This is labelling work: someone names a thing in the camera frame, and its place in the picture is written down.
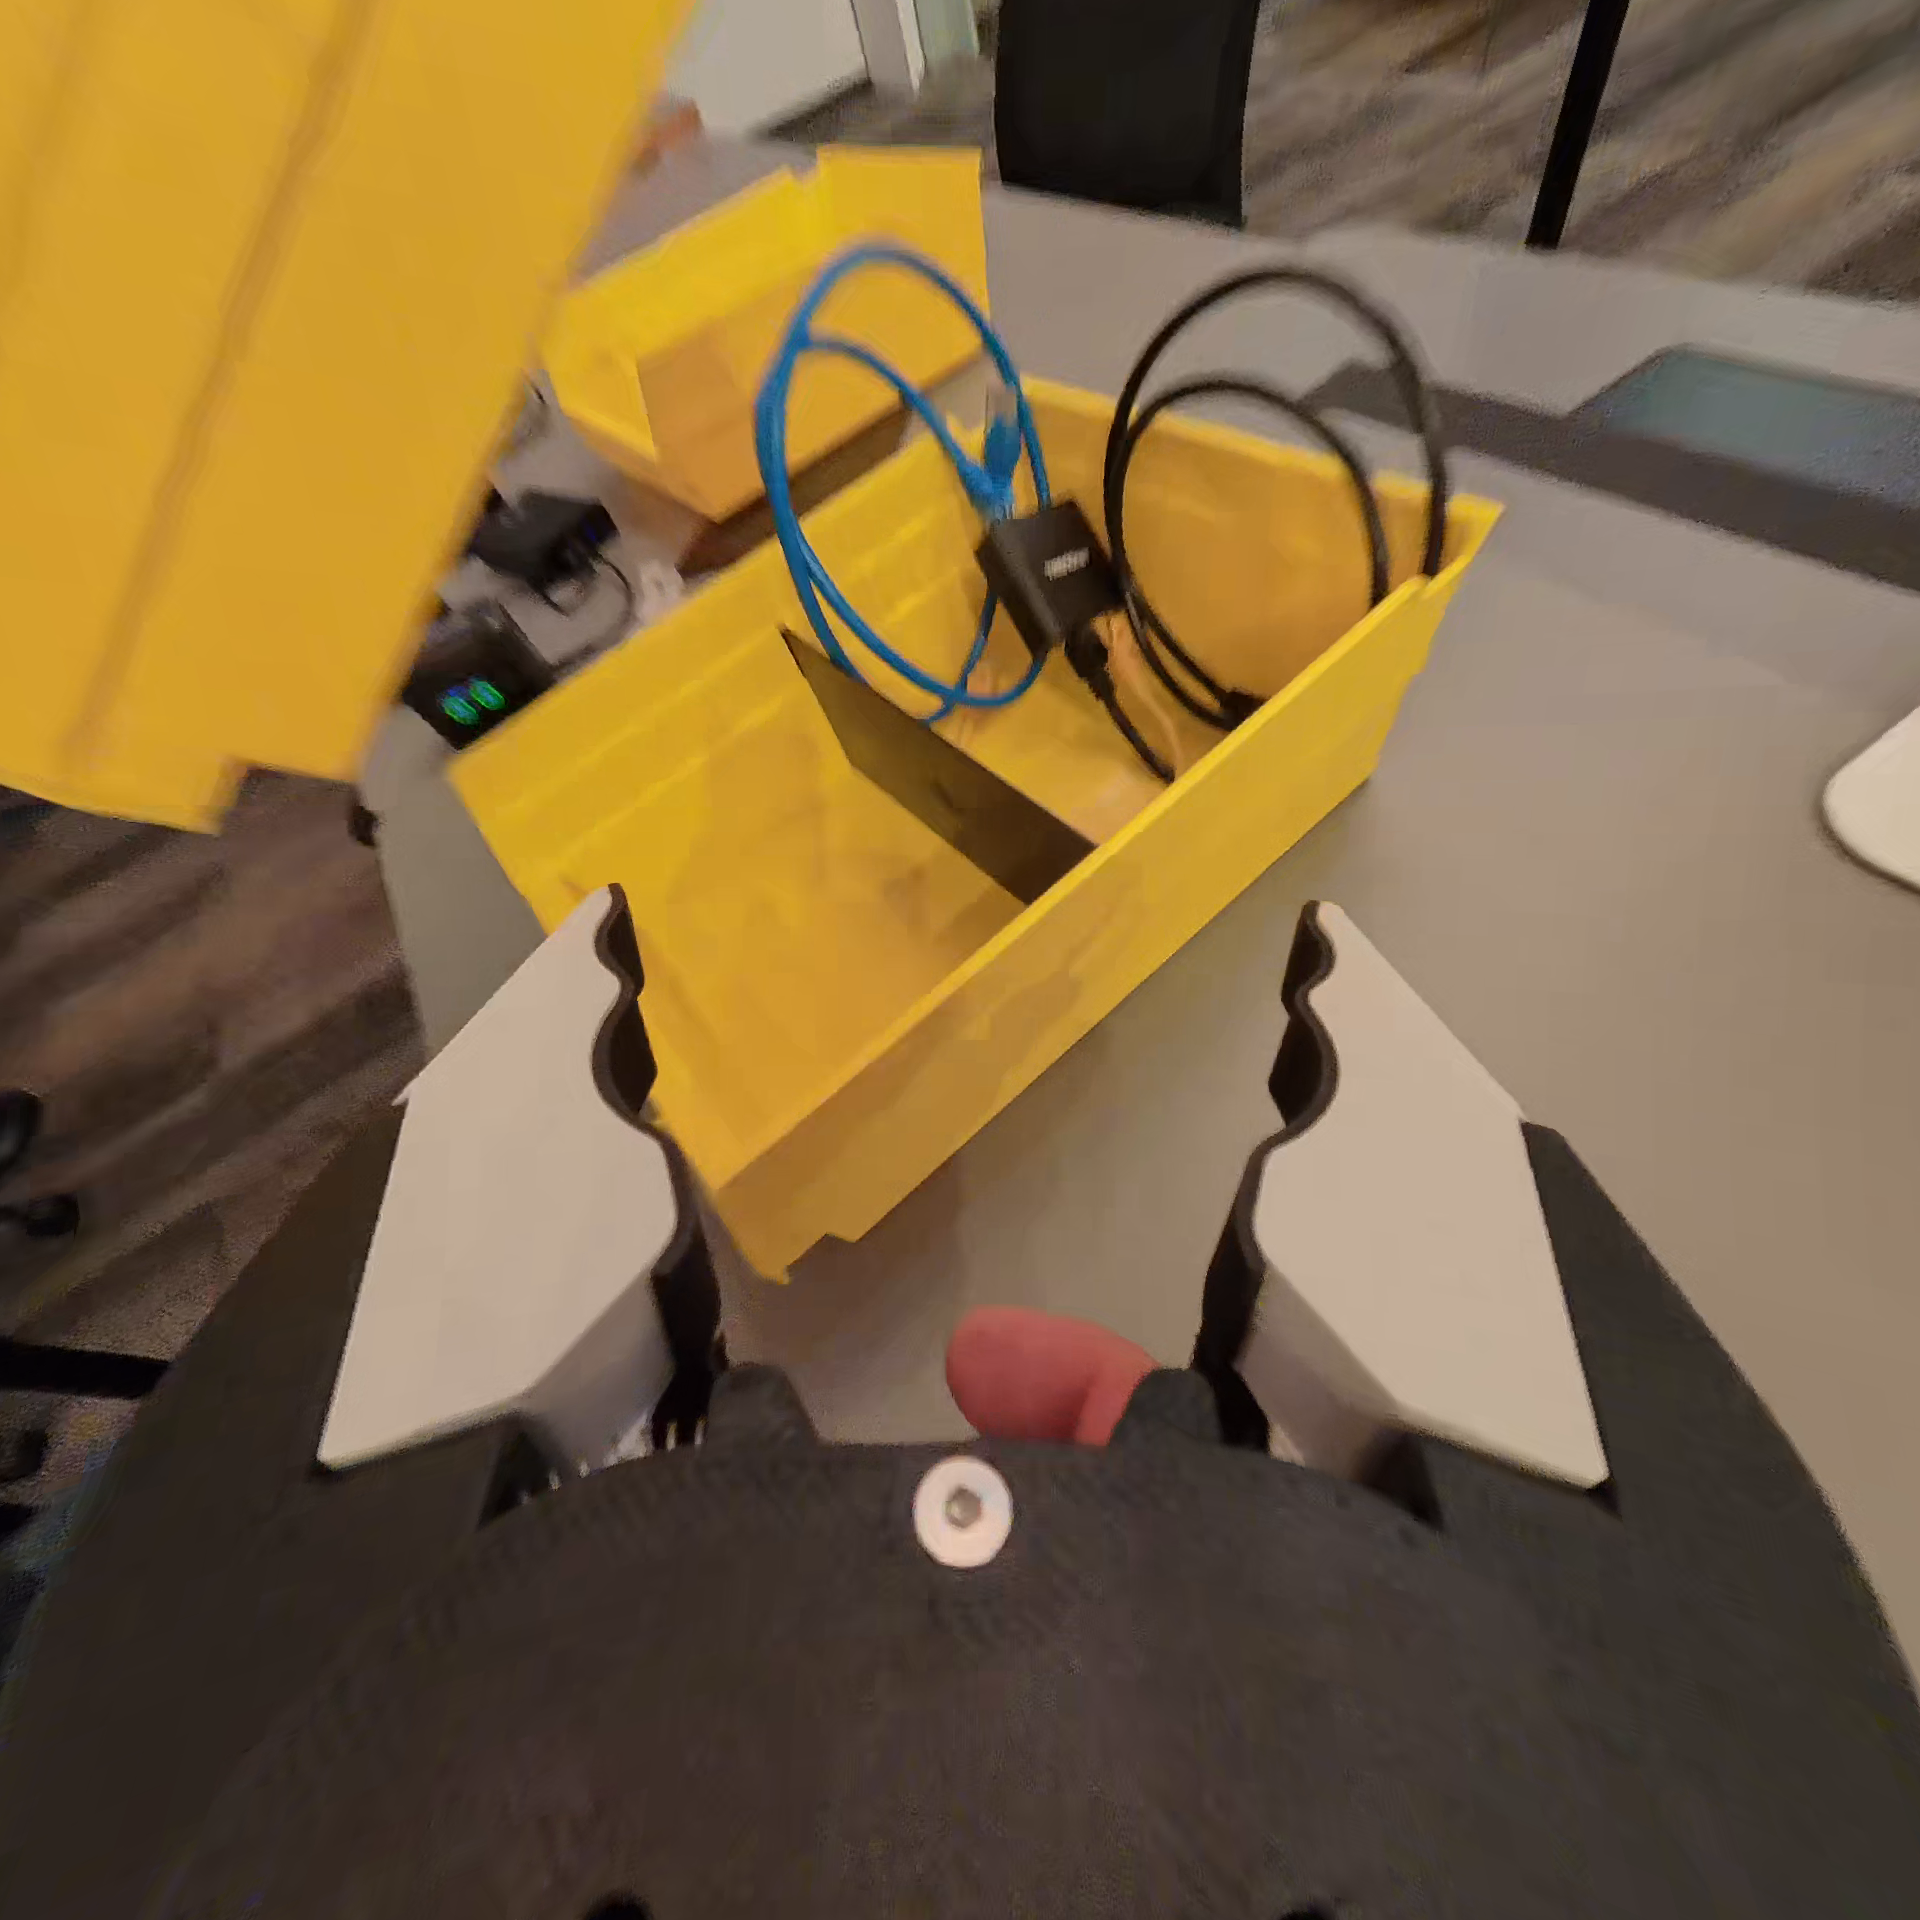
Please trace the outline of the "black network switch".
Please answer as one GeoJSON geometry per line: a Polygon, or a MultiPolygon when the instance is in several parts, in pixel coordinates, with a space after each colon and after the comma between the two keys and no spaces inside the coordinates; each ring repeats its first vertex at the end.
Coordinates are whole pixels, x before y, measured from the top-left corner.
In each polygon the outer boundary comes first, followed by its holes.
{"type": "Polygon", "coordinates": [[[1107,546],[1071,496],[997,520],[977,546],[977,564],[1038,664],[1123,611],[1107,546]]]}

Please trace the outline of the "white document stand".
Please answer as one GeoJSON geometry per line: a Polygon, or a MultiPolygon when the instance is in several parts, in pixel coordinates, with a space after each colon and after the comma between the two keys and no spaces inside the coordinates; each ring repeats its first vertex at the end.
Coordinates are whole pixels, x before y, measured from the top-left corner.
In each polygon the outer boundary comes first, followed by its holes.
{"type": "Polygon", "coordinates": [[[1819,819],[1861,870],[1918,895],[1920,712],[1877,737],[1827,782],[1819,819]]]}

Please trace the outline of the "black tape strip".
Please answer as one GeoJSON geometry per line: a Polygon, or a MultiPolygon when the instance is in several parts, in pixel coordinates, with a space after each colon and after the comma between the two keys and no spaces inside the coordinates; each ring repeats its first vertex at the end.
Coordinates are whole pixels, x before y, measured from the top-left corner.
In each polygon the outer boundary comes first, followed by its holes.
{"type": "Polygon", "coordinates": [[[1451,450],[1918,592],[1918,399],[1702,347],[1565,415],[1435,390],[1451,450]]]}

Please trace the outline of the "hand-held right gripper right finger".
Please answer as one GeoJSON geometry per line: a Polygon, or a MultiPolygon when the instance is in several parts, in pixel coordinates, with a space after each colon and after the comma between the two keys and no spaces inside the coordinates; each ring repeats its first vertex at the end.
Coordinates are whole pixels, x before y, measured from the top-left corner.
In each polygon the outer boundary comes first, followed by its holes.
{"type": "Polygon", "coordinates": [[[1193,1369],[1229,1444],[1365,1482],[1406,1434],[1609,1478],[1520,1105],[1335,903],[1282,974],[1193,1369]]]}

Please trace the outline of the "black bin divider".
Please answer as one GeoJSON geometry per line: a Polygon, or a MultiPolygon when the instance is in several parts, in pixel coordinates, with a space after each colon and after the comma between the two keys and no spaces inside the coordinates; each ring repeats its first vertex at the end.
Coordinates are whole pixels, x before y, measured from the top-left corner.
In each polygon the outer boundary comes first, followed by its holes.
{"type": "Polygon", "coordinates": [[[782,641],[856,772],[1001,892],[1033,905],[1093,857],[1096,842],[816,646],[789,630],[782,641]]]}

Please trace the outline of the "black office chair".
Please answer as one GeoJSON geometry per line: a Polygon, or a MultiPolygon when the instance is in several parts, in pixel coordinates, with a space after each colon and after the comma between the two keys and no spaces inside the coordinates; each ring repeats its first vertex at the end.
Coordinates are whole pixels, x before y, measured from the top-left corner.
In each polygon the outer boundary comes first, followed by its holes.
{"type": "Polygon", "coordinates": [[[1000,180],[1241,230],[1259,17],[1259,2],[1000,6],[1000,180]]]}

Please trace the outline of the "yellow plastic bin with divider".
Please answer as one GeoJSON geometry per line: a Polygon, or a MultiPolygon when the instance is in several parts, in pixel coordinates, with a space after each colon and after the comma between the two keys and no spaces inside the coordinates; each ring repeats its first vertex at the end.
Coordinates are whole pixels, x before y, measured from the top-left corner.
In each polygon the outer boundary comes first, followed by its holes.
{"type": "Polygon", "coordinates": [[[1368,608],[1337,459],[1223,423],[1158,423],[1129,474],[1146,587],[1215,672],[1262,695],[1215,737],[1099,624],[1158,782],[1063,656],[994,712],[922,724],[1091,842],[1037,903],[861,775],[787,641],[822,654],[776,543],[689,591],[448,767],[545,931],[621,882],[666,1129],[743,1256],[777,1274],[870,1232],[1190,944],[1378,767],[1503,508],[1455,496],[1418,578],[1426,482],[1377,480],[1393,591],[1368,608]]]}

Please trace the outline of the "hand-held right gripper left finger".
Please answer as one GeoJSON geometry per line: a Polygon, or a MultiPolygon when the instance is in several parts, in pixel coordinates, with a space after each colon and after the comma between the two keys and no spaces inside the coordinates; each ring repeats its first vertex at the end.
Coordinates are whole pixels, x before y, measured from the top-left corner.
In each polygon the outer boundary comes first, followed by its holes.
{"type": "Polygon", "coordinates": [[[722,1291],[640,992],[599,888],[401,1095],[325,1471],[503,1422],[563,1473],[705,1438],[722,1291]]]}

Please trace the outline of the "person's right hand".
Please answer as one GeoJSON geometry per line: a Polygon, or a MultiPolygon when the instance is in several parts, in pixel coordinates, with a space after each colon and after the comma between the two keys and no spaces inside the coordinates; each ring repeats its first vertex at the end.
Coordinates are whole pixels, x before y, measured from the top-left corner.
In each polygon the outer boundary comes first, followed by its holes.
{"type": "Polygon", "coordinates": [[[1111,1329],[1013,1306],[971,1310],[944,1355],[952,1401],[967,1426],[1033,1444],[1109,1444],[1155,1371],[1155,1359],[1111,1329]]]}

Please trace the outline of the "black power adapter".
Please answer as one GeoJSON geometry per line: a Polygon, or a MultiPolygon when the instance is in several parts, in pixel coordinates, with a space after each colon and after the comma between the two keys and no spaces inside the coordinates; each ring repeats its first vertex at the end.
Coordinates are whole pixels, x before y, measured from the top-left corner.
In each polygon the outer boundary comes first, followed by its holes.
{"type": "Polygon", "coordinates": [[[560,587],[593,576],[599,556],[617,539],[617,521],[595,496],[552,490],[487,495],[465,546],[496,576],[553,599],[560,587]]]}

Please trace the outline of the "black device with green lights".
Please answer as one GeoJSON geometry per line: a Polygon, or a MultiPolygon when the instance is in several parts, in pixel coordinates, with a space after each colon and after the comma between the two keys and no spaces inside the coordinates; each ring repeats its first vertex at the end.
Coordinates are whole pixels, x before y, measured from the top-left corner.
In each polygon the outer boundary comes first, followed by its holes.
{"type": "Polygon", "coordinates": [[[426,631],[401,706],[453,752],[496,732],[560,682],[515,614],[496,599],[443,611],[426,631]]]}

